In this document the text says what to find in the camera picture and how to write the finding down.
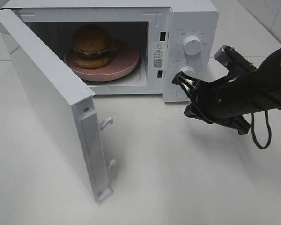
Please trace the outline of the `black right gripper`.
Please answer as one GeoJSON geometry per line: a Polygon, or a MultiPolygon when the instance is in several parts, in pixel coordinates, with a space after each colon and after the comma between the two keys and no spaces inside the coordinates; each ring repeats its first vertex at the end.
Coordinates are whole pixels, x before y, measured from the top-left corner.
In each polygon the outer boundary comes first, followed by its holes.
{"type": "Polygon", "coordinates": [[[192,119],[199,119],[207,124],[217,124],[236,130],[239,134],[247,134],[251,125],[241,113],[236,113],[227,107],[229,95],[223,95],[218,87],[211,83],[178,72],[172,82],[180,86],[191,100],[183,114],[192,119]]]}

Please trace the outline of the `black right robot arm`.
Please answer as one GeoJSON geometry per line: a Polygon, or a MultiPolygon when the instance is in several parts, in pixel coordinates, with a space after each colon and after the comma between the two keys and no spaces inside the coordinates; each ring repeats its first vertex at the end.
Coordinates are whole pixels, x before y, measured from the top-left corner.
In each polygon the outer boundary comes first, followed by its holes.
{"type": "Polygon", "coordinates": [[[172,84],[179,85],[191,103],[184,115],[247,134],[245,114],[281,110],[281,48],[255,68],[233,47],[223,45],[214,58],[228,73],[213,82],[179,72],[172,84]]]}

